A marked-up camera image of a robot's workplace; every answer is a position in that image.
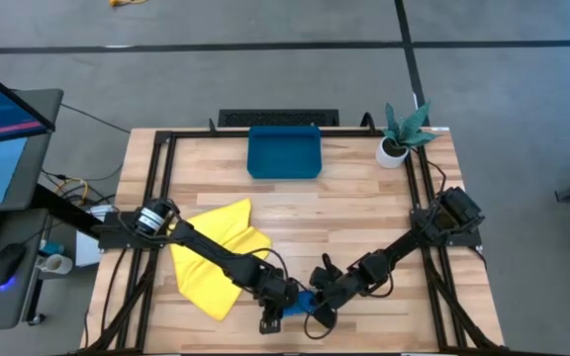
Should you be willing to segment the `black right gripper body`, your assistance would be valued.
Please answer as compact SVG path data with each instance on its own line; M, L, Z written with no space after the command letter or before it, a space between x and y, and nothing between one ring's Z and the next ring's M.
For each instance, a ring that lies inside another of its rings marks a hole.
M342 273L324 253L323 267L316 267L311 275L311 286L316 290L319 305L343 306L360 291L360 280L353 271Z

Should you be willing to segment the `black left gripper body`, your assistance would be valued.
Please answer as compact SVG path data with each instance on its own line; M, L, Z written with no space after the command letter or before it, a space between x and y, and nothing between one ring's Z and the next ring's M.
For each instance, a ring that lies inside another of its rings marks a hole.
M295 305L299 287L294 278L285 277L280 269L262 270L256 284L256 300L261 307L287 309Z

